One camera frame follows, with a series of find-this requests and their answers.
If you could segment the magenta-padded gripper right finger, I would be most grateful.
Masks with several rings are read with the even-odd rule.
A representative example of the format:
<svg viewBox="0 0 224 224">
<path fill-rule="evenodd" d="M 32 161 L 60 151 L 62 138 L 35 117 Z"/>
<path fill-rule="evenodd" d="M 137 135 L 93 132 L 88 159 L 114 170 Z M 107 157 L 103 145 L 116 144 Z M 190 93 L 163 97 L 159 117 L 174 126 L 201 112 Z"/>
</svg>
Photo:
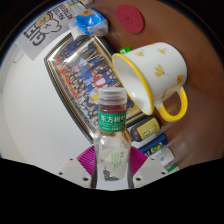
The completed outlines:
<svg viewBox="0 0 224 224">
<path fill-rule="evenodd" d="M 140 188 L 168 175 L 156 158 L 147 157 L 139 149 L 130 151 L 129 169 L 134 188 Z"/>
</svg>

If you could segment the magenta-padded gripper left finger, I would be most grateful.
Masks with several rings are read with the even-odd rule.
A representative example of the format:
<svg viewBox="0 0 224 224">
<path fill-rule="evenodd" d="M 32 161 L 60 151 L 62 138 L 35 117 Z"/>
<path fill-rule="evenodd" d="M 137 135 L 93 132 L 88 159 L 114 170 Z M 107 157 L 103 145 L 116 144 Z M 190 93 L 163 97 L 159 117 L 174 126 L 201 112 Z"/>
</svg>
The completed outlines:
<svg viewBox="0 0 224 224">
<path fill-rule="evenodd" d="M 69 158 L 58 171 L 58 175 L 81 187 L 91 188 L 95 182 L 95 167 L 95 149 L 91 146 L 79 156 Z"/>
</svg>

